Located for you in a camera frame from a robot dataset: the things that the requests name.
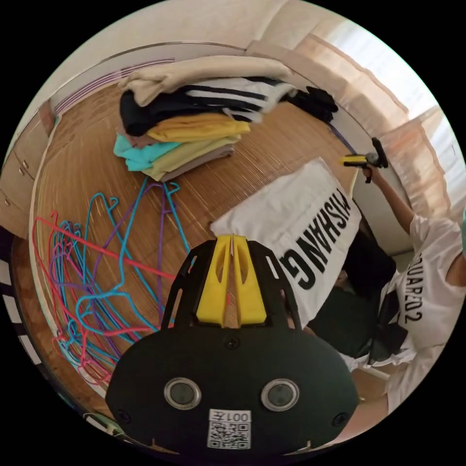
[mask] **cabinet door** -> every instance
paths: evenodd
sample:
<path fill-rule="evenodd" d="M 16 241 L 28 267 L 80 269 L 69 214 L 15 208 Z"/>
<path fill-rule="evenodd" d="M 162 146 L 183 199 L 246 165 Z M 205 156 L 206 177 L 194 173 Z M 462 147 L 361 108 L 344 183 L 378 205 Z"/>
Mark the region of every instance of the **cabinet door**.
<path fill-rule="evenodd" d="M 36 114 L 13 146 L 13 152 L 19 163 L 33 178 L 35 178 L 39 169 L 48 140 L 47 131 L 40 120 L 40 116 Z"/>
<path fill-rule="evenodd" d="M 26 169 L 20 165 L 13 152 L 8 156 L 0 176 L 0 189 L 19 209 L 26 214 L 31 206 L 34 180 L 29 176 Z"/>
<path fill-rule="evenodd" d="M 26 239 L 28 237 L 29 211 L 19 209 L 0 190 L 0 225 L 9 232 Z"/>

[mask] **person's hand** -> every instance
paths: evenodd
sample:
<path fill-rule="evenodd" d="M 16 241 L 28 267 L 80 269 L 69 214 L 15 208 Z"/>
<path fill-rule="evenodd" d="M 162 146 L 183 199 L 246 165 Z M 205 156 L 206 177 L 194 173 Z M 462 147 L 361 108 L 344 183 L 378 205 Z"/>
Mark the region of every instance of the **person's hand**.
<path fill-rule="evenodd" d="M 363 168 L 363 174 L 366 178 L 370 176 L 372 182 L 376 185 L 378 185 L 379 181 L 382 179 L 379 169 L 373 165 L 368 165 L 367 168 Z"/>

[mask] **curtain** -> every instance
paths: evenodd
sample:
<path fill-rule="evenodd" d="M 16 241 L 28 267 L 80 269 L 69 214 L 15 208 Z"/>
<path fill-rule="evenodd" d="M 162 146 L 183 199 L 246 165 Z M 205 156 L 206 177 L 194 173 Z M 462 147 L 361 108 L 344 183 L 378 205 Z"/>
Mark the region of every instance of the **curtain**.
<path fill-rule="evenodd" d="M 460 221 L 466 166 L 453 130 L 435 106 L 380 137 L 415 213 Z"/>
<path fill-rule="evenodd" d="M 460 219 L 466 204 L 463 155 L 414 70 L 373 34 L 338 15 L 315 24 L 294 52 L 323 67 L 324 88 L 382 140 L 413 209 Z"/>

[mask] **person's arm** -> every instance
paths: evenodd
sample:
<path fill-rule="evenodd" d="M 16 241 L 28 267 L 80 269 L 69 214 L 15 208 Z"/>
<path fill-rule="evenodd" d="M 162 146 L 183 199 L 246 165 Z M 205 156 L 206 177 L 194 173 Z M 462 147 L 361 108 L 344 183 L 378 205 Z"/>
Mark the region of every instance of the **person's arm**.
<path fill-rule="evenodd" d="M 390 183 L 380 174 L 379 169 L 375 167 L 365 168 L 365 176 L 372 176 L 372 182 L 382 191 L 385 199 L 390 205 L 393 214 L 400 226 L 410 234 L 410 225 L 413 221 L 414 212 L 401 199 L 398 193 L 392 188 Z"/>

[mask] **black and white striped shirt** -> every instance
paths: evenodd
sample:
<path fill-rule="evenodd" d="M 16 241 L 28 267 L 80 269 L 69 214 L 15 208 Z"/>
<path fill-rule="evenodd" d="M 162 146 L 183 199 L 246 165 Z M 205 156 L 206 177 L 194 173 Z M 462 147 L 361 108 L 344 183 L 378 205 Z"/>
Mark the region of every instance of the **black and white striped shirt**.
<path fill-rule="evenodd" d="M 276 79 L 248 77 L 209 79 L 180 90 L 199 105 L 220 107 L 235 120 L 260 123 L 262 114 L 271 112 L 295 87 Z"/>

